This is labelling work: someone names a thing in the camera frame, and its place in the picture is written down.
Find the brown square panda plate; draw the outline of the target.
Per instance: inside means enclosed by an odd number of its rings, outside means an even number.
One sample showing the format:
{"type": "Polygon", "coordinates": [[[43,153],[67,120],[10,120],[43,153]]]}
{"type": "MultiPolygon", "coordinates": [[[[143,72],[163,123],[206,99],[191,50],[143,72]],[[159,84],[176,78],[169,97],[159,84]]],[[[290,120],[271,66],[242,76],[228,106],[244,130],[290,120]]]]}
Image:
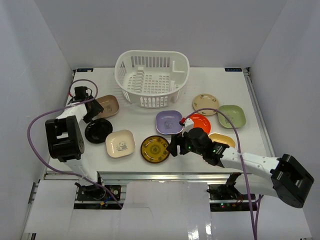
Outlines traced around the brown square panda plate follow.
{"type": "Polygon", "coordinates": [[[119,111],[119,103],[114,95],[105,95],[96,99],[97,102],[103,107],[103,112],[100,112],[96,117],[110,118],[116,115],[119,111]]]}

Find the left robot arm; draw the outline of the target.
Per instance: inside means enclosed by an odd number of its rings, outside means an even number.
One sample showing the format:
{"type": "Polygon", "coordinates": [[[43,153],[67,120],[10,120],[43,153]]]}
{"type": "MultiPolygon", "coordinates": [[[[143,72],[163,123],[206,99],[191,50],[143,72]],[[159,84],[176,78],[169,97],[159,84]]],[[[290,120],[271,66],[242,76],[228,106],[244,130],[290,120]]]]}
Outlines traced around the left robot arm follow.
{"type": "Polygon", "coordinates": [[[89,186],[88,193],[96,200],[105,196],[106,187],[99,183],[98,172],[82,156],[85,142],[79,123],[89,123],[103,111],[103,107],[95,99],[85,103],[73,102],[59,116],[45,122],[50,156],[68,166],[78,176],[82,186],[89,185],[86,179],[94,182],[89,186]]]}

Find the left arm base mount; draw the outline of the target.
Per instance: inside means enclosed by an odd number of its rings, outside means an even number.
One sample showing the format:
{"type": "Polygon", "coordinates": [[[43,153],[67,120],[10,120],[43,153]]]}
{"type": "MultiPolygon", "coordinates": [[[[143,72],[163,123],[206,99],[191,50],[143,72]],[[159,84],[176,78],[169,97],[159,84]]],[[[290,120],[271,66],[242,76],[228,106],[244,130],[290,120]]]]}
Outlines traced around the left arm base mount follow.
{"type": "MultiPolygon", "coordinates": [[[[113,197],[104,189],[96,187],[95,185],[81,186],[79,183],[75,183],[77,186],[76,200],[77,201],[113,201],[113,197]]],[[[118,201],[121,199],[121,185],[105,185],[105,187],[113,194],[118,201]]]]}

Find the cream square panda plate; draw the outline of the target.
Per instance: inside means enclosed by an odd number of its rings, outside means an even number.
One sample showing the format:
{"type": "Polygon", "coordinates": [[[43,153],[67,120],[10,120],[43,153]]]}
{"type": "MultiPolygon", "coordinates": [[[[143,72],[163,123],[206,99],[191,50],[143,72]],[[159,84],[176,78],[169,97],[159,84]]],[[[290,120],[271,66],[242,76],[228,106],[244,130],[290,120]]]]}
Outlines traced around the cream square panda plate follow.
{"type": "Polygon", "coordinates": [[[127,129],[110,133],[106,137],[105,144],[107,153],[112,158],[131,155],[136,148],[133,133],[127,129]]]}

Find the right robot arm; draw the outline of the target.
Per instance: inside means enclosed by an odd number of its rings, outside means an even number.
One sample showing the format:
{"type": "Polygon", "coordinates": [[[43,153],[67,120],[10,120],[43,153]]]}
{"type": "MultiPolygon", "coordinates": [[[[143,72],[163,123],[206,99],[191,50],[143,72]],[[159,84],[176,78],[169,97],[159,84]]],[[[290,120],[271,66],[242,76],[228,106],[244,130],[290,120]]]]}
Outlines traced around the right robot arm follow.
{"type": "Polygon", "coordinates": [[[194,153],[209,165],[235,169],[226,183],[211,191],[216,196],[236,200],[251,194],[279,198],[285,204],[302,208],[314,183],[311,174],[292,155],[282,157],[240,153],[234,147],[212,141],[201,128],[171,136],[166,150],[174,157],[194,153]]]}

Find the purple square panda plate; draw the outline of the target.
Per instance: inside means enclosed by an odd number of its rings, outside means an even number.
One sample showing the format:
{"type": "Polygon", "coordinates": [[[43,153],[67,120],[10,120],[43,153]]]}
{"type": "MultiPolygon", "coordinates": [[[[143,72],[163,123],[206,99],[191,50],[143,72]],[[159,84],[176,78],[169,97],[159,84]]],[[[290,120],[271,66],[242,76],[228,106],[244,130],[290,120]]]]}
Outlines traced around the purple square panda plate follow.
{"type": "Polygon", "coordinates": [[[156,130],[162,135],[175,135],[183,130],[182,114],[176,110],[164,110],[155,117],[156,130]]]}

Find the yellow round patterned plate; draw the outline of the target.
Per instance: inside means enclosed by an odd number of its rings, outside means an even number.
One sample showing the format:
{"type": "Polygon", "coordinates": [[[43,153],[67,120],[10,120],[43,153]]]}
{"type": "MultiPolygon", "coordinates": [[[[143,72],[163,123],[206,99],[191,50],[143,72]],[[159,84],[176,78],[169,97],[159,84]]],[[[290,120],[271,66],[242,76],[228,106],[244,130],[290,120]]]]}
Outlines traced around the yellow round patterned plate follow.
{"type": "Polygon", "coordinates": [[[140,154],[148,163],[160,164],[170,156],[167,150],[168,146],[169,142],[164,137],[152,135],[142,142],[140,154]]]}

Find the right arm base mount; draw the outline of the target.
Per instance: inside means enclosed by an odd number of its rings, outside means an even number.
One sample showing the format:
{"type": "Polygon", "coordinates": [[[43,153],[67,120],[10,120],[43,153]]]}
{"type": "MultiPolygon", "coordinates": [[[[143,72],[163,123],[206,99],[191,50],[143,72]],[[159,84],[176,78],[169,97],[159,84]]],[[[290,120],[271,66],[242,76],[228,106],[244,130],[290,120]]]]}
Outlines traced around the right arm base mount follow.
{"type": "Polygon", "coordinates": [[[224,184],[209,184],[206,190],[209,195],[211,212],[249,212],[249,200],[246,192],[236,190],[236,180],[242,173],[232,173],[224,184]]]}

